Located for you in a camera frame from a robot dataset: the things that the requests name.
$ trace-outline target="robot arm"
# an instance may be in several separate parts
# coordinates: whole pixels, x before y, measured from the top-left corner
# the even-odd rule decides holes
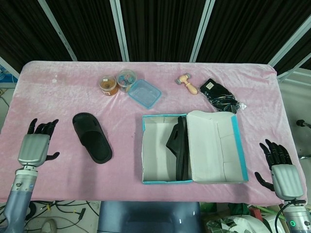
[[[24,232],[24,221],[37,178],[36,168],[45,161],[56,159],[59,156],[59,152],[47,155],[50,139],[58,120],[40,124],[35,130],[36,122],[37,119],[34,119],[30,123],[19,151],[18,161],[23,168],[16,171],[15,180],[4,209],[8,226],[5,229],[0,229],[0,232]]]
[[[275,192],[280,199],[285,200],[281,210],[284,211],[286,222],[292,233],[311,233],[310,214],[303,206],[306,202],[298,200],[303,195],[303,188],[296,166],[292,164],[287,150],[282,145],[271,143],[267,139],[266,144],[269,149],[262,143],[259,145],[266,155],[273,184],[266,182],[258,172],[255,172],[258,182]]]

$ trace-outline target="clear plastic jar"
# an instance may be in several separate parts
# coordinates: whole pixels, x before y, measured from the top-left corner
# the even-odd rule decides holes
[[[111,75],[103,76],[99,80],[98,85],[106,96],[113,96],[118,92],[118,85],[116,78],[114,76]]]
[[[117,82],[119,84],[120,90],[123,92],[128,92],[130,88],[136,82],[136,73],[130,69],[124,69],[118,74]]]

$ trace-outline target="white cardboard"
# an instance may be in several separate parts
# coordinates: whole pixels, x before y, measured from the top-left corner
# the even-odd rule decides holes
[[[176,181],[176,157],[166,148],[180,115],[144,117],[143,182]],[[230,112],[187,114],[191,177],[198,183],[244,182]]]

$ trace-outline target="food container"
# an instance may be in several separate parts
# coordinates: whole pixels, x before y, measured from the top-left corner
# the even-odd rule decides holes
[[[161,91],[145,80],[138,80],[129,91],[129,96],[147,109],[151,109],[161,96]]]
[[[123,92],[128,92],[130,88],[136,82],[136,73],[130,69],[124,69],[118,74],[117,82],[119,84],[120,90]]]
[[[118,92],[116,78],[111,75],[103,76],[99,82],[99,87],[106,96],[113,96]]]

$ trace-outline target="pink tablecloth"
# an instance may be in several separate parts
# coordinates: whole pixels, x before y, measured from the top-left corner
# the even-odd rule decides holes
[[[98,79],[134,70],[162,91],[153,109],[146,110],[125,93],[102,94]],[[199,87],[208,78],[227,87],[247,108],[237,113],[249,182],[241,184],[141,183],[141,118],[150,114],[179,114],[192,110],[216,110],[199,93],[191,95],[174,79],[184,73]],[[96,164],[80,144],[72,126],[79,112],[92,113],[101,123],[112,146],[113,158]],[[21,72],[11,107],[0,134],[0,201],[6,201],[19,147],[33,118],[38,122],[59,119],[49,154],[60,156],[38,168],[34,200],[157,200],[281,203],[274,192],[262,187],[254,171],[271,181],[259,142],[265,138],[284,145],[298,167],[306,192],[305,177],[298,162],[285,114],[276,72],[269,65],[191,63],[30,62]]]

